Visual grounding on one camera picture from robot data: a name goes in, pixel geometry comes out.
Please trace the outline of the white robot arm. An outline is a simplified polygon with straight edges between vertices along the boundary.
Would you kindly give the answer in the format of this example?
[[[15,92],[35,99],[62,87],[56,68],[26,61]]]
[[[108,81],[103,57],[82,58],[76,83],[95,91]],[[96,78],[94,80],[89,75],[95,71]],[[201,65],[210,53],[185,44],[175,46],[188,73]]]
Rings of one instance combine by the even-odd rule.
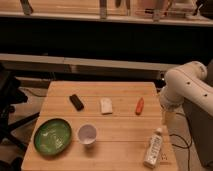
[[[174,118],[174,110],[181,106],[185,99],[213,118],[213,87],[204,82],[206,78],[207,67],[199,61],[191,61],[166,71],[166,85],[159,92],[164,124]]]

